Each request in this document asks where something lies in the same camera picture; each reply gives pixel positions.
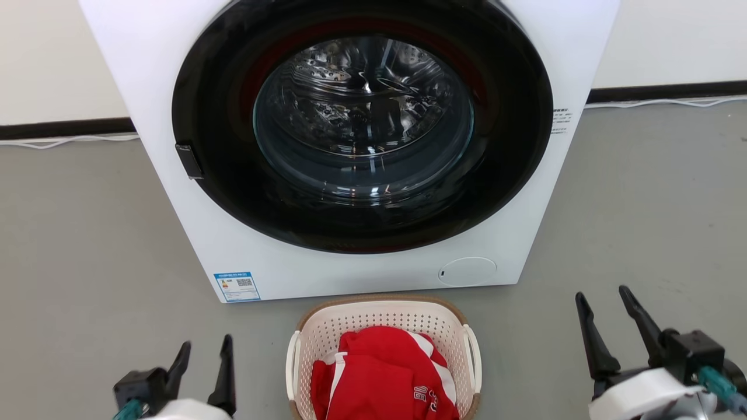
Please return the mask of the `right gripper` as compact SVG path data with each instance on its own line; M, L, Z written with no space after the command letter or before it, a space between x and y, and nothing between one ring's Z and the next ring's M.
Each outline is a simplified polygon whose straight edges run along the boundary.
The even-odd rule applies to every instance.
M720 402L699 382L702 368L722 369L725 348L701 330L662 332L627 285L619 295L642 337L648 366L632 377L606 389L589 404L592 419L707 419L718 412ZM620 373L594 322L594 313L582 292L575 295L577 314L590 378L604 381Z

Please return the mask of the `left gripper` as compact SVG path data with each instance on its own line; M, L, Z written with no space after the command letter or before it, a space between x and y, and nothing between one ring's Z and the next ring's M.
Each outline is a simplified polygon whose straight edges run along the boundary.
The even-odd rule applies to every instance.
M170 369L133 370L114 386L114 419L232 419L236 412L234 343L222 340L216 385L206 402L178 398L181 378L189 366L190 341L184 341Z

